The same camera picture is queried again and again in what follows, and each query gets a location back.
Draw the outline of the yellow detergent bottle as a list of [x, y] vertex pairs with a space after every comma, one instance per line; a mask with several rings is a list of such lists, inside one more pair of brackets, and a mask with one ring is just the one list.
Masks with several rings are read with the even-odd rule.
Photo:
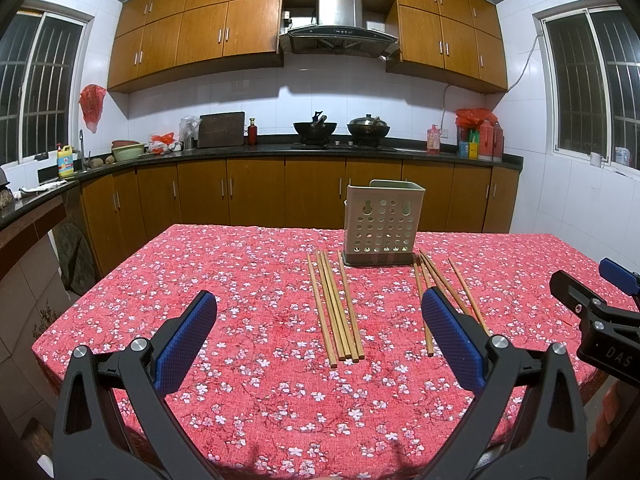
[[56, 146], [56, 162], [58, 163], [58, 176], [61, 179], [69, 178], [74, 169], [74, 149], [70, 145], [58, 144]]

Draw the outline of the red floral tablecloth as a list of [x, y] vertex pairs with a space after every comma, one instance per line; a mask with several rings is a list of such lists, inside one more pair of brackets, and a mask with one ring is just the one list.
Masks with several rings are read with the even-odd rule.
[[364, 357], [330, 365], [314, 256], [336, 258], [342, 245], [332, 230], [176, 224], [77, 300], [32, 352], [59, 386], [77, 346], [125, 348], [208, 290], [216, 324], [167, 404], [224, 477], [410, 477], [473, 397], [425, 342], [408, 266], [333, 267]]

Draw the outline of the pink plastic jug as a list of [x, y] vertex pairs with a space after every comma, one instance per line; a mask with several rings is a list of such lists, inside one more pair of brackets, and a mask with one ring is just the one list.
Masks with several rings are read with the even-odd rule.
[[427, 130], [426, 151], [428, 154], [437, 155], [440, 153], [440, 128], [438, 125], [432, 125]]

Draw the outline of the lower wooden kitchen cabinets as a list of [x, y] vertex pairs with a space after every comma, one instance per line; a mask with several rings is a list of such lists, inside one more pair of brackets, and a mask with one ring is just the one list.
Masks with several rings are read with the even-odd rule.
[[521, 171], [430, 160], [245, 157], [154, 164], [81, 183], [101, 275], [176, 223], [339, 229], [351, 186], [424, 188], [422, 232], [510, 230]]

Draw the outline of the yellow and blue boxes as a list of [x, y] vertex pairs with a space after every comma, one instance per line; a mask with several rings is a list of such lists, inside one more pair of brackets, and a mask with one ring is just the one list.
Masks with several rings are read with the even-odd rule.
[[477, 159], [480, 134], [476, 129], [459, 127], [457, 132], [458, 156]]

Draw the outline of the green basin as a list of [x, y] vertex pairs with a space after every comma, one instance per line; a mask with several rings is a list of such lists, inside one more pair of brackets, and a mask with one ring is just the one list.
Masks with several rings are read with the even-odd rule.
[[116, 162], [126, 162], [143, 155], [144, 145], [142, 143], [119, 145], [112, 148], [112, 153]]

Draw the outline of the black wok with utensils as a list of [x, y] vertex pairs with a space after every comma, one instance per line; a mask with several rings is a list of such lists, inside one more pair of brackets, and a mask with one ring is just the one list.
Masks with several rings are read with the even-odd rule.
[[294, 122], [299, 142], [304, 145], [325, 146], [337, 128], [336, 122], [329, 122], [328, 116], [317, 110], [310, 122]]

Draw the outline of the black lidded wok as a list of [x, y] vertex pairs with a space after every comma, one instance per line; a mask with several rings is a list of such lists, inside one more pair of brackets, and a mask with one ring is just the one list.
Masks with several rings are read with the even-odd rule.
[[352, 136], [353, 144], [368, 148], [377, 148], [390, 132], [387, 122], [371, 114], [352, 119], [347, 129]]

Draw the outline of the upper wooden wall cabinets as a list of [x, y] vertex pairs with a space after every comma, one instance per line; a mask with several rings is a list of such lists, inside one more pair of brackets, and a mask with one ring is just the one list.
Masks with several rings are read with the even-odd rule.
[[392, 74], [503, 92], [506, 55], [487, 0], [128, 0], [107, 87], [277, 67], [289, 55], [375, 58]]

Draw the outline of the red plastic bag on counter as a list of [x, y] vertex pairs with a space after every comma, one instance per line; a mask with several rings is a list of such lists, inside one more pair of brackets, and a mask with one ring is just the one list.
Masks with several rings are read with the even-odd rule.
[[485, 120], [493, 126], [498, 117], [487, 108], [459, 108], [456, 110], [456, 125], [462, 128], [477, 129]]

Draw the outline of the dark red oil bottle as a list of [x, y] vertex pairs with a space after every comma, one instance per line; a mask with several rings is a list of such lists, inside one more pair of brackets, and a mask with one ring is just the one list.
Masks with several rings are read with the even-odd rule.
[[501, 162], [503, 158], [504, 134], [498, 122], [494, 125], [494, 145], [492, 146], [492, 160]]

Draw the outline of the beige perforated utensil holder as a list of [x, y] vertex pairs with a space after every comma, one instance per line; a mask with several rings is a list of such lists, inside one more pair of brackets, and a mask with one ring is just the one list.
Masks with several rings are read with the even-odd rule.
[[349, 185], [343, 260], [348, 266], [411, 266], [425, 188], [410, 181], [373, 179]]

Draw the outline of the barred window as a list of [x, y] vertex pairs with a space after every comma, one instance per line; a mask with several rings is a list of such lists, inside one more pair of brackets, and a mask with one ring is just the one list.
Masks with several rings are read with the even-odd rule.
[[639, 168], [639, 36], [616, 6], [545, 18], [553, 149]]
[[31, 160], [70, 140], [70, 98], [84, 32], [51, 13], [17, 13], [1, 37], [0, 157]]

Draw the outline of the white cup on windowsill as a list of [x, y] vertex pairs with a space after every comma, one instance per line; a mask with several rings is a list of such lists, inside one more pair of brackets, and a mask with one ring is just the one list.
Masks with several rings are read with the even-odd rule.
[[599, 153], [591, 152], [590, 153], [590, 165], [595, 167], [600, 167], [602, 164], [602, 156]]

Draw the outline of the steel range hood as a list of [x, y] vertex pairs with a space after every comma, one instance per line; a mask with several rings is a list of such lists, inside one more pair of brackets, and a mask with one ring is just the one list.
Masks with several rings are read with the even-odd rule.
[[280, 48], [380, 58], [399, 53], [396, 0], [283, 0]]

